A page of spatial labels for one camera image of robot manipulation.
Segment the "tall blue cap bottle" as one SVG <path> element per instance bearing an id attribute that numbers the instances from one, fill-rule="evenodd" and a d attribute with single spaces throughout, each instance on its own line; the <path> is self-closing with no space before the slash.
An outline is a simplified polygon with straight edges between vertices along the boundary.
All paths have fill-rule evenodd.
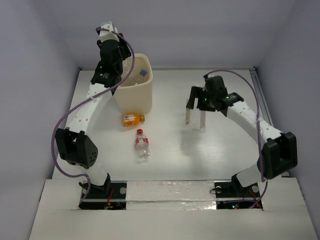
<path id="1" fill-rule="evenodd" d="M 136 75 L 134 84 L 135 85 L 143 84 L 146 81 L 146 75 L 147 75 L 147 72 L 144 69 L 142 69 L 139 72 L 139 74 Z"/>

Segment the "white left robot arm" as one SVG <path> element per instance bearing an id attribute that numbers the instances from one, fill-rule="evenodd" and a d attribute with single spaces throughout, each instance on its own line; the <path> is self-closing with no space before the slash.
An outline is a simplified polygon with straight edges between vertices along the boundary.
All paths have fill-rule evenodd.
<path id="1" fill-rule="evenodd" d="M 134 57 L 134 51 L 122 33 L 97 28 L 100 61 L 90 81 L 88 93 L 83 102 L 73 107 L 76 111 L 73 120 L 65 128 L 55 126 L 51 146 L 57 147 L 59 156 L 69 165 L 82 170 L 80 176 L 87 179 L 80 186 L 86 191 L 93 189 L 97 196 L 104 198 L 110 194 L 111 179 L 98 162 L 98 148 L 91 139 L 91 132 L 107 103 L 107 93 L 114 94 L 126 78 L 123 74 L 123 61 Z"/>

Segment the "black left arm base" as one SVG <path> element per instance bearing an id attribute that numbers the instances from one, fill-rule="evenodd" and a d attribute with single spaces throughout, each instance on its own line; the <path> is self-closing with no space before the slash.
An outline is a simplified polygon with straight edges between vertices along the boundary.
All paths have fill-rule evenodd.
<path id="1" fill-rule="evenodd" d="M 127 182 L 111 181 L 106 190 L 91 186 L 89 193 L 79 204 L 81 210 L 125 210 Z"/>

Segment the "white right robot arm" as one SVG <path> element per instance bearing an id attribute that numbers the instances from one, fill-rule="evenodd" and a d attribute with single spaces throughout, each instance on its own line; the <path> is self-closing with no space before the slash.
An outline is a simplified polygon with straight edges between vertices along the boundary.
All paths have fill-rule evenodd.
<path id="1" fill-rule="evenodd" d="M 204 112 L 220 112 L 240 126 L 258 146 L 258 160 L 232 176 L 230 190 L 242 196 L 249 186 L 293 169 L 298 164 L 297 138 L 284 133 L 260 118 L 238 93 L 229 93 L 221 76 L 206 77 L 203 87 L 192 86 L 186 111 L 197 108 Z"/>

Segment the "slim clear white-cap bottle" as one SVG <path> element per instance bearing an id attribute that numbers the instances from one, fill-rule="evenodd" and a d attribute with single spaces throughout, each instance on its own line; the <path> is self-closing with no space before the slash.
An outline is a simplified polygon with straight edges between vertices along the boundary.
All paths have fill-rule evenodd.
<path id="1" fill-rule="evenodd" d="M 122 67 L 123 67 L 123 73 L 121 75 L 122 79 L 124 79 L 129 74 L 132 64 L 133 64 L 133 59 L 131 57 L 125 59 L 122 62 Z"/>

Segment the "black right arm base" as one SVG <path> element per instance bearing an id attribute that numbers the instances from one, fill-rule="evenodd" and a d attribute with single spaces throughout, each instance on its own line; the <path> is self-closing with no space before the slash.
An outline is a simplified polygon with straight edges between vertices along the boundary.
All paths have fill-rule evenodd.
<path id="1" fill-rule="evenodd" d="M 231 180 L 215 182 L 210 193 L 216 197 L 218 210 L 263 209 L 257 182 L 243 187 L 232 176 Z"/>

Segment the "large clear square bottle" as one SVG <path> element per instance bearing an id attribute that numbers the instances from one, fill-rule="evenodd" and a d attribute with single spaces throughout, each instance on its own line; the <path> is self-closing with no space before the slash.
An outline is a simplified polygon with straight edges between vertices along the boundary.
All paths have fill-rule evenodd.
<path id="1" fill-rule="evenodd" d="M 206 112 L 197 108 L 198 99 L 194 100 L 194 108 L 186 108 L 185 129 L 187 131 L 206 131 Z"/>

